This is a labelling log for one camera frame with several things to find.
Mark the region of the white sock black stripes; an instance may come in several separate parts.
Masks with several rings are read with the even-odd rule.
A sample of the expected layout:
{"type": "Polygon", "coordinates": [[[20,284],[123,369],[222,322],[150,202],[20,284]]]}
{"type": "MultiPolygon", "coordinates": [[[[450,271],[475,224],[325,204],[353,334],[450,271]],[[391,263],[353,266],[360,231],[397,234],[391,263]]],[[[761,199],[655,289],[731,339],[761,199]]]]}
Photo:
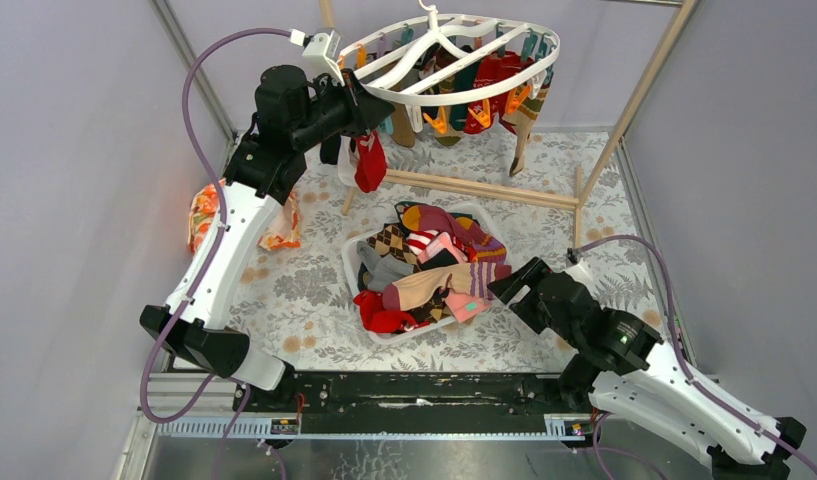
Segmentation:
{"type": "Polygon", "coordinates": [[[341,144],[338,151],[337,176],[341,183],[347,187],[356,187],[355,174],[358,166],[358,158],[355,154],[354,140],[341,136],[341,144]]]}

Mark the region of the large red sock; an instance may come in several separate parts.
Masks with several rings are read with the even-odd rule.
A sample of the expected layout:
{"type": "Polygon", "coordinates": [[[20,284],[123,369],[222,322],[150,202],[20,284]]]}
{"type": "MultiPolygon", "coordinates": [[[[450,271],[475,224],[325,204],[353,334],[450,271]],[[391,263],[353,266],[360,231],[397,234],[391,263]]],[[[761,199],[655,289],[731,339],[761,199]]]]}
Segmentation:
{"type": "Polygon", "coordinates": [[[387,159],[377,131],[357,137],[354,140],[358,157],[354,180],[364,193],[379,188],[387,174],[387,159]]]}

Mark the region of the beige sock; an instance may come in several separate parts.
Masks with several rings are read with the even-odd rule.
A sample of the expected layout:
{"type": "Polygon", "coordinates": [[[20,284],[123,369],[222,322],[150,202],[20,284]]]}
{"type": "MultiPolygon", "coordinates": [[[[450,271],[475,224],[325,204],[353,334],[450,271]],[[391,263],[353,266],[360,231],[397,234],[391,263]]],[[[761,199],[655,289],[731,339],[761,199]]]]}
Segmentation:
{"type": "Polygon", "coordinates": [[[433,268],[401,278],[381,293],[385,310],[408,311],[426,304],[437,292],[449,291],[493,300],[489,284],[509,277],[512,266],[493,262],[470,262],[433,268]]]}

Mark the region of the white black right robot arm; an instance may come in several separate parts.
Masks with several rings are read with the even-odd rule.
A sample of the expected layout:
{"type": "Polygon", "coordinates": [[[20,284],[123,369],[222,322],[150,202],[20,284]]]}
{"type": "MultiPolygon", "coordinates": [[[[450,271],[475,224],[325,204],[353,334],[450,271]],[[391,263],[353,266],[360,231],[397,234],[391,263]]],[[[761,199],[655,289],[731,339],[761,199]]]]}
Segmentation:
{"type": "Polygon", "coordinates": [[[785,479],[806,434],[723,390],[685,363],[639,317],[593,296],[589,266],[556,272],[533,258],[488,286],[528,327],[553,331],[576,353],[558,379],[567,410],[615,414],[682,449],[716,479],[785,479]]]}

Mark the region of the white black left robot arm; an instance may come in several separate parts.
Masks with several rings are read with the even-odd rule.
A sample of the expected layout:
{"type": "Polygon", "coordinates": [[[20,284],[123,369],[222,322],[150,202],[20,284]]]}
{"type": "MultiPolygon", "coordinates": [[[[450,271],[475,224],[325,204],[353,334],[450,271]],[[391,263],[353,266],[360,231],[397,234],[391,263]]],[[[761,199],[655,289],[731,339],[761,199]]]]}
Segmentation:
{"type": "Polygon", "coordinates": [[[283,377],[288,365],[230,327],[234,292],[258,239],[306,171],[306,152],[326,140],[369,134],[394,108],[349,69],[308,80],[291,65],[264,71],[254,99],[250,129],[223,173],[223,204],[180,283],[163,305],[146,306],[139,323],[164,350],[256,387],[256,398],[280,411],[294,397],[283,377]]]}

